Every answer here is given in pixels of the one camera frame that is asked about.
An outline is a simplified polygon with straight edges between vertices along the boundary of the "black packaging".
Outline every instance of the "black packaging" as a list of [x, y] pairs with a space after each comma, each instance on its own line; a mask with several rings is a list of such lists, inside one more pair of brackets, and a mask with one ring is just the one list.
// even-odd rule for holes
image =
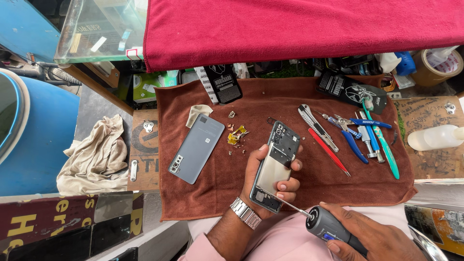
[[231, 103], [243, 97], [232, 66], [233, 64], [203, 67], [221, 105]]
[[341, 101], [362, 108], [362, 99], [369, 97], [374, 104], [375, 114], [381, 114], [387, 105], [387, 92], [371, 85], [348, 78], [333, 71], [324, 70], [317, 82], [318, 92], [333, 96]]

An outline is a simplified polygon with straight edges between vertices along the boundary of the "glass shelf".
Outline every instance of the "glass shelf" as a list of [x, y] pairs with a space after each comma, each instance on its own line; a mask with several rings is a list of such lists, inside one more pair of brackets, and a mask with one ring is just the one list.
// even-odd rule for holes
[[71, 0], [55, 62], [130, 60], [126, 50], [133, 48], [142, 59], [147, 6], [148, 0]]

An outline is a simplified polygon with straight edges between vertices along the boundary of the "metal watch bracelet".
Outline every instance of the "metal watch bracelet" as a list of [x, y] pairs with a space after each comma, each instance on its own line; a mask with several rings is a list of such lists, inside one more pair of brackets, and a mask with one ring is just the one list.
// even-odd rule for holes
[[251, 229], [255, 228], [261, 223], [261, 218], [253, 212], [239, 197], [231, 204], [231, 209], [237, 216], [245, 222]]

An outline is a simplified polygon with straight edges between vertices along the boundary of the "tape roll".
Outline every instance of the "tape roll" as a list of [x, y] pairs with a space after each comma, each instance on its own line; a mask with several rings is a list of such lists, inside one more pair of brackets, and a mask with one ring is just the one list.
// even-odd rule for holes
[[463, 70], [464, 61], [457, 51], [453, 50], [448, 56], [448, 60], [437, 66], [440, 71], [433, 68], [427, 61], [428, 52], [428, 49], [422, 50], [412, 58], [416, 64], [417, 72], [411, 74], [411, 77], [416, 84], [427, 87], [434, 86], [458, 75]]

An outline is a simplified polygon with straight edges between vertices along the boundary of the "toothbrush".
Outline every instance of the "toothbrush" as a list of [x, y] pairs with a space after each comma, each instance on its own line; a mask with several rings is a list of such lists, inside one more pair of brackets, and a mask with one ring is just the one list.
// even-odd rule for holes
[[[371, 114], [369, 111], [372, 111], [374, 109], [374, 104], [372, 103], [371, 100], [367, 100], [366, 98], [363, 98], [362, 102], [362, 107], [364, 108], [364, 111], [366, 112], [366, 116], [368, 119], [373, 120], [371, 117]], [[372, 129], [374, 130], [374, 133], [376, 136], [379, 138], [380, 144], [382, 145], [383, 152], [385, 153], [385, 156], [387, 157], [388, 164], [390, 165], [390, 169], [392, 170], [393, 176], [396, 179], [400, 179], [400, 173], [398, 171], [398, 165], [396, 164], [396, 160], [393, 157], [392, 150], [390, 149], [390, 146], [388, 146], [387, 141], [383, 137], [382, 131], [378, 126], [372, 125]]]

